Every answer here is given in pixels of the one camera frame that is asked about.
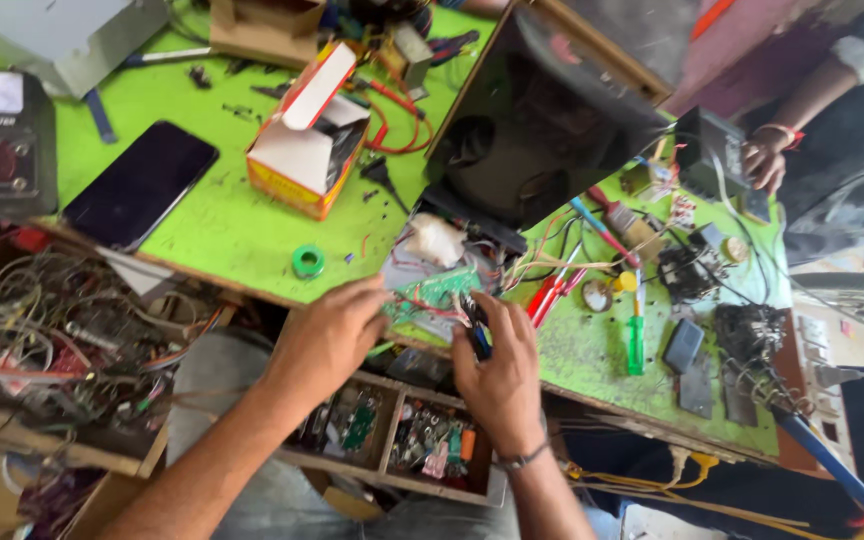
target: green screwdriver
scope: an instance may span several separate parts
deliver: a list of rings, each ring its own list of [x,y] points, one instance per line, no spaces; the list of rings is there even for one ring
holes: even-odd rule
[[[642,270],[635,269],[635,307],[629,319],[631,336],[629,338],[629,375],[645,374],[645,283]]]

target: circuit board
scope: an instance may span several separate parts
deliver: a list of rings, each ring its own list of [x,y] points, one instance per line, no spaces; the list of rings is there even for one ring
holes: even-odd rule
[[[478,272],[474,266],[462,266],[394,289],[400,293],[399,297],[405,300],[386,303],[382,313],[389,316],[392,324],[406,323],[433,314],[427,308],[409,301],[410,299],[437,310],[453,312],[453,295],[469,294],[474,289],[482,289]]]

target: screwdriver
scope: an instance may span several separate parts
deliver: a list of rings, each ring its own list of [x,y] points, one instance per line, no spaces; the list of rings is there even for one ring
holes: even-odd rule
[[[592,212],[586,208],[586,205],[582,203],[582,200],[578,197],[574,197],[571,201],[569,201],[572,208],[575,209],[582,218],[588,222],[589,225],[598,232],[599,237],[602,237],[602,240],[605,240],[606,243],[615,248],[615,251],[622,254],[622,257],[625,258],[626,262],[628,262],[632,268],[640,268],[642,263],[639,261],[639,258],[634,254],[630,253],[629,250],[625,249],[625,246],[620,244],[618,240],[616,240],[615,236],[612,236],[612,233],[606,228],[605,225],[602,224],[601,221],[596,219]]]
[[[389,178],[389,168],[385,166],[385,155],[362,167],[360,174],[364,178],[368,178],[382,188],[385,188],[391,195],[391,198],[402,208],[402,212],[405,215],[410,214],[408,206],[405,205],[405,202],[402,202],[399,191],[396,190],[396,187],[392,184],[392,179]]]
[[[581,247],[581,242],[575,246],[572,254],[568,256],[566,264],[572,263]],[[580,268],[573,272],[568,280],[563,280],[568,271],[569,267],[566,266],[559,270],[555,276],[546,277],[541,289],[538,289],[532,301],[529,302],[529,308],[526,312],[529,313],[529,318],[532,319],[533,327],[540,327],[543,321],[546,320],[546,314],[552,311],[556,302],[564,296],[569,296],[572,289],[575,289],[575,286],[582,280],[582,276],[586,275],[586,269]]]
[[[642,270],[635,270],[635,305],[629,319],[629,375],[644,375],[645,373],[645,283],[642,282]]]

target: yellow cap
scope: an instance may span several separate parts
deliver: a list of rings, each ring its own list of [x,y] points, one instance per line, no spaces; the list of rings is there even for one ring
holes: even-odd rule
[[[639,280],[636,279],[636,275],[632,272],[622,272],[615,279],[613,279],[610,283],[612,289],[615,290],[615,294],[620,294],[623,292],[636,292],[636,289],[639,288]]]

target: black phone screen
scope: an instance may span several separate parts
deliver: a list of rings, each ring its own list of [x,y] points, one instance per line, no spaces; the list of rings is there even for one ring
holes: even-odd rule
[[[218,156],[208,142],[160,120],[69,202],[62,217],[104,246],[135,251]]]

